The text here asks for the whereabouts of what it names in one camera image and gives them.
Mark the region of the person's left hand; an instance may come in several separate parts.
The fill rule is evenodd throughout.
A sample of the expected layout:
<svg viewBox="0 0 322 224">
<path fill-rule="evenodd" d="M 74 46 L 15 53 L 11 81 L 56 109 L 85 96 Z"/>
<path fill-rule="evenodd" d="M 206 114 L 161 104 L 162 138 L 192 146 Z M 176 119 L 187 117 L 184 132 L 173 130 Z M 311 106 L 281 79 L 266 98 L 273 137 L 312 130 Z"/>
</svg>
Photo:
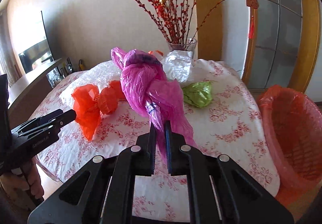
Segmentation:
<svg viewBox="0 0 322 224">
<path fill-rule="evenodd" d="M 1 176 L 1 184 L 5 191 L 11 191 L 14 189 L 27 191 L 30 190 L 31 194 L 40 199 L 44 195 L 44 189 L 41 185 L 41 179 L 38 169 L 35 164 L 35 158 L 32 159 L 32 167 L 26 174 L 26 177 L 18 177 L 12 173 L 4 173 Z"/>
</svg>

